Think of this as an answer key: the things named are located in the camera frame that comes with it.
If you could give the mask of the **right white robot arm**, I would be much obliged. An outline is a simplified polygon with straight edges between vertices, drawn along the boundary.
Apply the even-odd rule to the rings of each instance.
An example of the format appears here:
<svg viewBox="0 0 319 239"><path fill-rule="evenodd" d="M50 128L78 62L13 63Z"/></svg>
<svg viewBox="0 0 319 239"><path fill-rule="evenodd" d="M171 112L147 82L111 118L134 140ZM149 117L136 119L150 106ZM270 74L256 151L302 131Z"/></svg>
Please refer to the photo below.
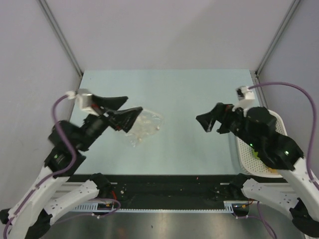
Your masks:
<svg viewBox="0 0 319 239"><path fill-rule="evenodd" d="M206 132L216 121L219 134L233 133L258 153L259 159L275 169L291 186L295 196L262 186L251 176L238 174L230 183L230 195L241 200L255 199L281 212L302 233L319 236L319 190L307 172L304 153L290 137L276 132L277 119L265 107L236 109L232 104L217 103L196 116Z"/></svg>

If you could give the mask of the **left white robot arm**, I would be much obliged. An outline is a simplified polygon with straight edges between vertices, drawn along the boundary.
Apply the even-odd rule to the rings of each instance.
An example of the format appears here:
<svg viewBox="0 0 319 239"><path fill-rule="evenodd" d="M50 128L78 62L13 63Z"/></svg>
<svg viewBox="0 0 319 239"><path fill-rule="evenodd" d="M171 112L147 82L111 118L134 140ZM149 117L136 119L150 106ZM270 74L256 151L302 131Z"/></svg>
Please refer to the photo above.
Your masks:
<svg viewBox="0 0 319 239"><path fill-rule="evenodd" d="M53 149L44 161L40 173L24 197L12 208L0 212L5 239L39 239L65 214L89 200L109 200L117 211L121 204L115 198L110 181L101 173L92 174L81 186L64 196L53 199L55 192L84 162L83 152L112 128L128 132L143 111L142 107L123 110L128 97L99 97L91 93L68 92L60 100L74 99L87 113L81 126L58 120L51 108L54 127L49 136Z"/></svg>

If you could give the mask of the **clear polka dot zip bag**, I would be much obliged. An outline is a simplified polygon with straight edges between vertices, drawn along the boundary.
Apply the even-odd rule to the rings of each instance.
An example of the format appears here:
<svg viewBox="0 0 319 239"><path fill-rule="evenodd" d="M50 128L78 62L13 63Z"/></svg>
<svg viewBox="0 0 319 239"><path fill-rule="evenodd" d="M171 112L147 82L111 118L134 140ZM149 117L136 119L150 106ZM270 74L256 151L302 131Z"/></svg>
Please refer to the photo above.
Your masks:
<svg viewBox="0 0 319 239"><path fill-rule="evenodd" d="M148 137L158 133L163 124L163 115L143 109L129 132L120 132L119 140L125 146L137 147Z"/></svg>

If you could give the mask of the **dark green fake pepper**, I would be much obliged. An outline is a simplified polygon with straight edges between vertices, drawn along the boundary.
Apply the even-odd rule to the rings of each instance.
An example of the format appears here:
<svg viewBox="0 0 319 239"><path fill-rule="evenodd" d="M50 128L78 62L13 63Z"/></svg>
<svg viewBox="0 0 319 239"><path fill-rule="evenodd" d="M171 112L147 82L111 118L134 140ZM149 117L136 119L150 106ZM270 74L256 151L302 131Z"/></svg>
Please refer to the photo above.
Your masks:
<svg viewBox="0 0 319 239"><path fill-rule="evenodd" d="M259 156L258 156L258 152L255 151L254 149L252 149L252 155L253 155L254 158L260 159Z"/></svg>

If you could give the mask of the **orange fake fruit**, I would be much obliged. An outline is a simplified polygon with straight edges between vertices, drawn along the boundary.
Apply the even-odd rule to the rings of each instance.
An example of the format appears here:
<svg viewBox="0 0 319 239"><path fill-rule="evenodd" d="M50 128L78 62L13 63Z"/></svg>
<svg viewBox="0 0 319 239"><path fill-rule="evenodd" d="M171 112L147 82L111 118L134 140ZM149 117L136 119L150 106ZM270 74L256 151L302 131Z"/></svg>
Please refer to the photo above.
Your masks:
<svg viewBox="0 0 319 239"><path fill-rule="evenodd" d="M268 168L268 171L272 174L278 174L276 169Z"/></svg>

